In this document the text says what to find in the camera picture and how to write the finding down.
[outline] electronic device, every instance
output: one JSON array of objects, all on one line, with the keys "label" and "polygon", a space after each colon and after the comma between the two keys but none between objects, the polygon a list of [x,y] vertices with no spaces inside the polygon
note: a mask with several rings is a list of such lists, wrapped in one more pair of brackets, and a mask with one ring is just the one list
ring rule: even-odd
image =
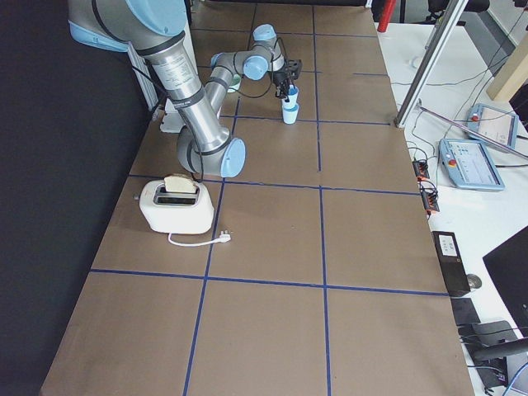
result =
[{"label": "electronic device", "polygon": [[455,186],[470,190],[504,190],[504,182],[484,142],[470,139],[442,139],[438,144],[438,151]]},{"label": "electronic device", "polygon": [[528,375],[523,373],[512,384],[516,372],[528,362],[528,338],[517,339],[505,320],[474,323],[459,329],[459,335],[475,366],[492,367],[478,370],[486,388],[511,385],[519,394],[528,395]]},{"label": "electronic device", "polygon": [[449,295],[461,297],[468,294],[468,277],[465,273],[459,246],[456,243],[454,233],[433,231],[432,237],[435,242],[436,255],[440,262],[440,269],[444,276],[444,283]]},{"label": "electronic device", "polygon": [[[215,210],[207,187],[183,175],[147,183],[139,198],[139,208],[148,225],[159,233],[206,233]],[[177,180],[177,187],[167,187]]]},{"label": "electronic device", "polygon": [[427,166],[427,160],[425,159],[415,159],[412,161],[412,169],[414,169],[414,174],[418,181],[429,179],[429,171]]},{"label": "electronic device", "polygon": [[[467,125],[474,132],[511,149],[515,148],[519,127],[519,116],[515,113],[479,103],[469,110]],[[472,139],[479,139],[475,134],[468,135]]]}]

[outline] red object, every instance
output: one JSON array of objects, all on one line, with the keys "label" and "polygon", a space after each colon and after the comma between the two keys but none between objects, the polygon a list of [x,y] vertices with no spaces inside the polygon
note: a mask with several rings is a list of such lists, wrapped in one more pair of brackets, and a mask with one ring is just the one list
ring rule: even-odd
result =
[{"label": "red object", "polygon": [[387,25],[390,22],[390,17],[393,15],[394,8],[396,7],[396,0],[386,0],[383,7],[383,13],[379,19],[378,32],[385,33],[387,31]]}]

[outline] office chair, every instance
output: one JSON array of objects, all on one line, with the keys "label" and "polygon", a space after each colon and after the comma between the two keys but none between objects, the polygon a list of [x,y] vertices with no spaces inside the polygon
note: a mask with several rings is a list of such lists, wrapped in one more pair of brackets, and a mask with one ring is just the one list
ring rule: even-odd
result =
[{"label": "office chair", "polygon": [[[426,20],[423,24],[436,23],[436,20],[444,15],[444,11],[447,8],[449,0],[428,0],[430,14],[426,16]],[[489,0],[469,0],[465,6],[465,12],[483,12],[488,10]]]}]

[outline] black box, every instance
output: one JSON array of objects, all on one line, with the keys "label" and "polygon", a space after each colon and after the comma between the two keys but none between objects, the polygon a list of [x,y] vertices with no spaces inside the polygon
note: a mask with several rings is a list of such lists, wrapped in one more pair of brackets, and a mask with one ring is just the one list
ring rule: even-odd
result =
[{"label": "black box", "polygon": [[432,237],[435,241],[436,255],[440,262],[440,269],[444,276],[447,292],[453,297],[461,297],[468,294],[471,289],[469,288],[464,264],[462,264],[455,234],[433,231]]}]

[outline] metal pole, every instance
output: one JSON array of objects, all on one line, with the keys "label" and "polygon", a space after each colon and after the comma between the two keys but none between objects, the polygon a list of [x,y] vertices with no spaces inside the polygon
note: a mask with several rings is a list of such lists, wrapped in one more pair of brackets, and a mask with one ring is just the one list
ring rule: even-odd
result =
[{"label": "metal pole", "polygon": [[515,154],[518,157],[521,157],[521,158],[524,158],[524,159],[528,159],[528,155],[525,155],[523,153],[519,153],[518,151],[514,150],[511,147],[506,146],[505,144],[498,143],[495,140],[490,139],[488,136],[484,136],[483,134],[480,134],[479,132],[475,132],[475,131],[471,130],[467,126],[464,126],[464,125],[458,124],[457,122],[451,121],[449,118],[445,118],[443,115],[440,115],[440,114],[435,113],[434,111],[428,110],[428,109],[426,109],[425,107],[423,107],[421,105],[417,105],[417,108],[420,109],[421,111],[424,111],[424,112],[426,112],[428,114],[431,114],[432,116],[435,116],[436,118],[439,118],[440,120],[442,120],[442,121],[444,121],[444,122],[446,122],[446,123],[448,123],[450,125],[456,126],[457,128],[460,128],[461,130],[463,130],[463,131],[465,131],[465,132],[467,132],[469,134],[474,134],[479,139],[483,140],[484,142],[486,142],[488,144],[491,144],[492,146],[495,146],[497,149],[501,149],[503,151],[507,151],[508,153]]},{"label": "metal pole", "polygon": [[431,44],[423,56],[423,61],[412,81],[407,96],[403,100],[402,107],[394,120],[394,123],[398,128],[405,127],[405,122],[416,106],[418,98],[422,93],[422,89],[425,87],[427,79],[431,74],[432,68],[440,58],[440,54],[446,46],[453,29],[455,29],[456,22],[458,22],[467,3],[468,0],[450,0],[444,16],[441,18],[441,21],[437,22],[440,25],[435,27]]}]

